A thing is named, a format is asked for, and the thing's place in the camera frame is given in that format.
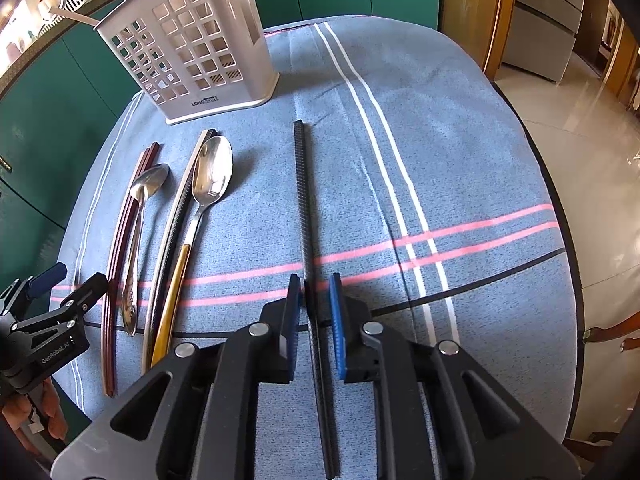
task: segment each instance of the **cabinet handle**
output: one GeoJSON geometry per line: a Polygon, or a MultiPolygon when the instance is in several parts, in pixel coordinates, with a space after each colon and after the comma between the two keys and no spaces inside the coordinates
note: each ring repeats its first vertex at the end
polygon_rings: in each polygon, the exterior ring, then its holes
{"type": "Polygon", "coordinates": [[[0,166],[2,166],[7,173],[11,173],[13,171],[11,165],[6,160],[4,160],[4,157],[2,155],[0,155],[0,166]]]}

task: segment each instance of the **white stripe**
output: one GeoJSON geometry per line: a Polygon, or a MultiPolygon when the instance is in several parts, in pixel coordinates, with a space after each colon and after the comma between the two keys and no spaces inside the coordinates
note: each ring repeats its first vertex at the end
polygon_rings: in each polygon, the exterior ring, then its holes
{"type": "MultiPolygon", "coordinates": [[[[129,103],[129,106],[127,106],[124,113],[124,118],[122,120],[122,124],[120,124],[120,129],[118,130],[118,135],[113,141],[113,144],[109,149],[109,153],[107,154],[105,165],[102,167],[102,173],[100,174],[100,178],[98,179],[98,184],[94,191],[94,197],[92,199],[91,205],[89,206],[89,214],[87,215],[87,218],[84,221],[84,231],[82,232],[80,248],[78,251],[78,256],[76,256],[76,267],[74,268],[74,276],[73,276],[74,284],[77,283],[77,280],[80,275],[82,259],[84,258],[84,251],[86,249],[86,240],[89,234],[89,225],[91,225],[91,220],[92,220],[92,217],[94,216],[95,208],[98,205],[98,200],[100,200],[102,188],[104,187],[104,183],[106,181],[107,175],[109,174],[109,170],[111,169],[111,163],[113,161],[113,153],[115,151],[116,145],[118,143],[118,140],[120,139],[121,134],[127,131],[129,122],[133,117],[133,112],[136,110],[136,108],[140,104],[140,101],[142,100],[142,95],[143,94],[140,93],[138,100],[136,101],[135,104],[133,104],[133,100],[131,100],[131,102],[129,103]]],[[[82,377],[80,376],[80,368],[78,367],[78,358],[75,358],[73,361],[71,361],[71,369],[74,370],[74,381],[76,382],[76,406],[80,406],[80,408],[84,412],[84,387],[82,386],[82,377]]]]}
{"type": "MultiPolygon", "coordinates": [[[[382,122],[382,125],[385,128],[386,138],[389,140],[389,143],[391,144],[391,149],[394,152],[394,156],[396,158],[396,163],[398,164],[398,168],[400,169],[400,173],[402,173],[402,177],[404,178],[404,182],[406,183],[406,185],[407,185],[407,187],[409,189],[409,195],[411,196],[412,202],[414,202],[415,211],[418,213],[418,218],[420,219],[420,226],[422,227],[422,230],[424,232],[428,232],[429,231],[429,224],[427,223],[427,219],[426,219],[426,217],[424,215],[424,211],[422,210],[422,206],[420,205],[420,200],[418,199],[418,195],[415,192],[414,183],[412,182],[411,178],[409,177],[409,173],[407,172],[406,167],[404,165],[404,162],[402,161],[402,157],[400,155],[400,151],[398,150],[398,145],[396,144],[396,139],[394,138],[394,135],[391,132],[391,128],[389,127],[389,123],[386,120],[386,117],[385,117],[384,113],[382,112],[382,108],[380,108],[380,104],[378,103],[378,100],[373,96],[373,92],[371,91],[371,88],[369,87],[367,82],[364,81],[362,76],[354,68],[353,64],[351,63],[351,59],[349,59],[349,56],[347,56],[347,53],[345,52],[344,48],[342,47],[342,43],[338,39],[338,36],[335,35],[333,29],[329,26],[329,23],[324,22],[324,26],[331,33],[331,35],[334,37],[334,40],[338,44],[338,48],[342,52],[342,55],[344,56],[345,61],[349,65],[349,68],[351,69],[353,74],[360,80],[360,82],[364,86],[365,90],[367,91],[367,95],[369,96],[369,100],[374,105],[374,107],[376,109],[376,112],[378,113],[378,116],[380,117],[380,121],[382,122]]],[[[436,254],[438,252],[438,248],[436,247],[436,243],[433,240],[433,238],[429,238],[427,240],[427,243],[429,245],[429,249],[431,251],[431,254],[436,254]]],[[[449,290],[449,282],[447,280],[447,275],[444,272],[444,266],[442,265],[442,262],[436,262],[436,270],[437,270],[437,273],[438,273],[438,277],[440,279],[440,286],[442,287],[442,290],[444,290],[444,291],[449,290]]],[[[451,325],[451,337],[452,337],[453,341],[455,341],[457,343],[460,343],[460,334],[458,333],[458,322],[456,320],[456,311],[453,308],[453,300],[451,298],[446,298],[445,299],[445,303],[447,305],[447,312],[449,314],[449,323],[451,325]]]]}
{"type": "MultiPolygon", "coordinates": [[[[373,152],[376,155],[376,161],[378,162],[378,167],[380,168],[380,173],[382,174],[382,179],[385,181],[386,188],[387,188],[387,190],[389,192],[389,197],[391,198],[391,203],[392,203],[392,206],[393,206],[393,209],[394,209],[394,213],[396,214],[396,220],[398,221],[398,225],[400,227],[400,234],[403,237],[408,236],[408,232],[406,230],[406,224],[404,223],[404,217],[402,216],[402,211],[400,211],[400,205],[398,203],[398,197],[396,197],[396,190],[394,189],[393,185],[391,184],[391,180],[389,179],[389,174],[386,172],[385,163],[382,160],[382,155],[380,153],[380,148],[378,147],[378,141],[376,140],[376,136],[373,133],[373,130],[371,128],[371,124],[369,123],[369,118],[367,117],[367,114],[364,111],[364,108],[362,107],[362,103],[360,102],[360,99],[358,98],[358,95],[356,94],[356,91],[353,88],[353,84],[351,84],[351,81],[349,81],[347,76],[344,75],[344,72],[340,68],[340,65],[338,64],[337,60],[335,59],[334,51],[331,49],[331,46],[329,46],[329,42],[326,40],[324,34],[320,30],[320,27],[318,27],[317,23],[314,24],[314,27],[318,31],[318,34],[320,34],[320,37],[322,38],[322,41],[324,41],[324,45],[326,46],[327,50],[329,51],[329,56],[331,56],[331,59],[334,62],[334,65],[335,65],[338,73],[340,74],[340,76],[342,76],[342,79],[344,79],[344,82],[347,83],[347,86],[349,87],[349,90],[351,91],[351,96],[353,97],[353,101],[356,103],[356,106],[358,107],[358,110],[360,111],[360,117],[362,118],[362,122],[364,123],[364,127],[367,130],[367,133],[369,134],[369,140],[371,142],[371,146],[373,148],[373,152]]],[[[409,256],[410,260],[415,260],[415,251],[414,251],[414,247],[411,244],[407,244],[406,245],[406,252],[407,252],[407,255],[409,256]]],[[[427,292],[426,292],[426,290],[424,288],[424,279],[422,277],[422,271],[420,270],[420,267],[414,267],[414,276],[415,276],[415,281],[418,284],[418,293],[420,294],[421,297],[426,296],[427,292]]],[[[433,320],[431,319],[431,310],[430,310],[430,307],[429,307],[428,304],[425,303],[423,305],[423,311],[424,311],[424,319],[425,319],[425,321],[427,323],[427,332],[429,333],[429,341],[430,341],[430,343],[432,345],[435,345],[436,344],[436,333],[435,333],[435,329],[433,327],[433,320]]]]}

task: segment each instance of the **white plastic stick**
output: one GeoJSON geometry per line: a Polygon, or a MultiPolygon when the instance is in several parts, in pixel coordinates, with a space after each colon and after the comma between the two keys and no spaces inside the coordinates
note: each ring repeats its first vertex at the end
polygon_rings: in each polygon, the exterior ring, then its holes
{"type": "Polygon", "coordinates": [[[100,20],[94,20],[93,18],[89,18],[84,14],[78,14],[77,12],[71,12],[70,10],[60,9],[59,7],[51,7],[49,9],[50,14],[57,14],[58,16],[62,16],[63,18],[69,18],[72,20],[76,20],[76,22],[86,23],[87,25],[91,25],[95,27],[100,20]]]}

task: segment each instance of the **metal spoon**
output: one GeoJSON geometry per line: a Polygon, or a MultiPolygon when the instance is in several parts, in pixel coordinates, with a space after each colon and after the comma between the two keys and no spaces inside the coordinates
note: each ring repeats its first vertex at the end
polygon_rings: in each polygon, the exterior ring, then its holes
{"type": "Polygon", "coordinates": [[[202,145],[193,170],[192,185],[193,197],[198,202],[199,208],[196,215],[191,219],[191,223],[184,237],[184,243],[180,249],[178,261],[175,264],[174,275],[171,278],[169,291],[167,292],[166,301],[164,302],[164,309],[162,310],[162,317],[160,318],[154,354],[151,358],[152,366],[169,351],[171,334],[174,330],[176,306],[180,298],[182,281],[184,280],[184,271],[187,268],[187,261],[202,215],[224,195],[226,186],[228,186],[229,180],[231,179],[232,169],[233,156],[231,153],[231,144],[226,137],[211,137],[202,145]]]}
{"type": "Polygon", "coordinates": [[[164,184],[167,175],[169,175],[169,167],[166,164],[156,164],[134,180],[129,189],[131,197],[138,201],[138,214],[133,226],[133,236],[131,237],[131,245],[127,255],[125,267],[127,271],[120,311],[124,329],[130,336],[136,335],[138,324],[138,253],[140,252],[142,224],[145,219],[145,205],[149,197],[153,196],[164,184]]]}

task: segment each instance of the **basket base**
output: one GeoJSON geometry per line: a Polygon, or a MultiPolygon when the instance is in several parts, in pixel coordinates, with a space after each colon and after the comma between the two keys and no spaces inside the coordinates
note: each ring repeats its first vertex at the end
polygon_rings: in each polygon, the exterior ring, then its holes
{"type": "Polygon", "coordinates": [[[275,76],[273,78],[273,84],[271,85],[268,94],[262,99],[249,101],[246,103],[238,103],[235,105],[223,106],[220,108],[214,108],[213,110],[203,110],[195,114],[188,114],[175,119],[165,119],[164,122],[166,122],[167,124],[178,124],[178,123],[183,123],[185,121],[191,121],[192,119],[199,119],[200,117],[206,117],[208,115],[221,114],[224,112],[230,112],[232,110],[242,110],[243,108],[253,108],[256,106],[260,106],[261,104],[264,104],[269,99],[271,99],[271,96],[273,96],[273,91],[276,89],[276,85],[278,84],[278,79],[280,79],[280,72],[275,73],[275,76]]]}

